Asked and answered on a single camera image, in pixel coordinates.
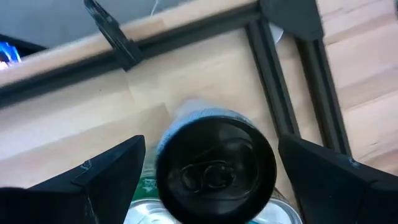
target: can rim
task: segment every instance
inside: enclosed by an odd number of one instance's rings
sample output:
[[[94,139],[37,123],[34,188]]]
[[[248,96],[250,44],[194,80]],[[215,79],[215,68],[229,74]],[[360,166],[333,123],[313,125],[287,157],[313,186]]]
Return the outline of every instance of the can rim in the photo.
[[[290,217],[290,219],[293,221],[293,224],[303,224],[303,221],[299,213],[288,203],[276,198],[271,198],[269,199],[268,202],[273,202],[274,204],[278,205],[281,209],[283,209],[286,212],[286,214]]]
[[[130,203],[129,209],[130,208],[134,208],[134,207],[136,207],[138,205],[142,205],[144,202],[157,202],[157,203],[160,203],[164,207],[164,205],[163,205],[163,203],[162,203],[162,201],[160,199],[154,198],[154,197],[147,197],[147,198],[142,198],[142,199],[138,199],[138,200],[132,201]]]
[[[267,176],[269,181],[266,182],[265,180],[262,180],[257,183],[256,188],[253,190],[253,193],[251,193],[250,196],[248,196],[247,200],[245,200],[243,204],[238,207],[239,211],[230,211],[218,216],[212,213],[203,214],[199,212],[193,212],[190,209],[184,207],[183,203],[178,201],[174,197],[172,191],[167,186],[166,177],[168,176],[168,171],[167,169],[159,169],[159,167],[168,166],[167,158],[170,157],[172,153],[168,150],[160,151],[155,165],[155,176],[157,187],[159,190],[159,198],[164,204],[164,207],[167,208],[169,213],[172,214],[178,221],[182,223],[189,222],[193,218],[197,222],[207,222],[208,220],[216,220],[219,222],[247,222],[255,217],[269,201],[275,187],[277,172],[274,152],[265,136],[252,123],[247,122],[240,116],[226,116],[225,114],[213,114],[211,116],[203,116],[196,119],[195,122],[181,125],[176,133],[184,132],[185,129],[190,128],[191,126],[196,125],[199,122],[208,122],[212,119],[217,119],[219,122],[225,122],[237,126],[243,131],[249,133],[253,139],[256,139],[256,144],[261,145],[262,148],[265,147],[267,149],[261,150],[261,153],[263,153],[264,157],[269,160],[269,162],[267,163],[268,171],[272,170],[272,172],[269,172],[269,176]]]

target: pull tab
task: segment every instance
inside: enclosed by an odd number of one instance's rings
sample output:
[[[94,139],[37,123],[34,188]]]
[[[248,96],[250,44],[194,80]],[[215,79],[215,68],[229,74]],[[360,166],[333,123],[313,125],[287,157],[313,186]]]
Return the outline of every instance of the pull tab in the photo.
[[[133,40],[128,40],[119,28],[119,23],[95,0],[84,0],[87,11],[95,20],[98,29],[114,49],[116,60],[124,71],[142,61],[142,52]]]
[[[234,179],[234,169],[225,161],[190,164],[181,170],[182,185],[193,193],[224,190]]]

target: can top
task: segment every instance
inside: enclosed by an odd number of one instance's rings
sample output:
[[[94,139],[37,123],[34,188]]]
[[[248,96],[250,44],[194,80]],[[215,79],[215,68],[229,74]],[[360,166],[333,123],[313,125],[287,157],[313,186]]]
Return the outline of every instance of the can top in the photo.
[[[163,207],[160,200],[147,198],[133,202],[124,220],[124,224],[138,223],[175,224],[179,222]]]
[[[271,197],[272,149],[245,119],[200,118],[180,128],[156,163],[159,198],[180,222],[246,223]]]
[[[250,224],[274,223],[302,224],[303,222],[292,206],[279,199],[272,198]]]

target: wooden surface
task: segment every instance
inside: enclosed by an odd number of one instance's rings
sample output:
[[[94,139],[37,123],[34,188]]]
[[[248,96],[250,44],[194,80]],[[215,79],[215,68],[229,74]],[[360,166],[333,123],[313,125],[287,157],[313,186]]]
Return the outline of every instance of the wooden surface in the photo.
[[[139,39],[248,2],[197,0],[128,24],[124,31]],[[318,6],[353,156],[398,175],[398,23],[393,1],[319,0]],[[0,86],[108,48],[102,37],[94,36],[44,52],[0,72]],[[285,36],[277,51],[302,136],[320,144],[292,39]],[[128,73],[116,70],[1,109],[0,186],[38,184],[135,134],[143,134],[151,148],[176,108],[194,97],[251,118],[277,154],[248,40],[243,30],[236,30],[152,58]],[[277,188],[294,202],[278,155],[277,162]]]

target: black frame rail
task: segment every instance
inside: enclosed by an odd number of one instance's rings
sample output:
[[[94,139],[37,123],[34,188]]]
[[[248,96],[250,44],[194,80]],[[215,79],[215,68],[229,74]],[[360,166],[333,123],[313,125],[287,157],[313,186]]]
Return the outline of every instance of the black frame rail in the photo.
[[[260,0],[137,42],[127,40],[118,23],[102,7],[93,11],[93,6],[99,6],[96,2],[85,3],[113,50],[0,88],[0,108],[108,71],[128,70],[141,60],[245,28],[278,137],[300,136],[268,26],[272,22],[295,37],[325,147],[351,155],[315,0]]]

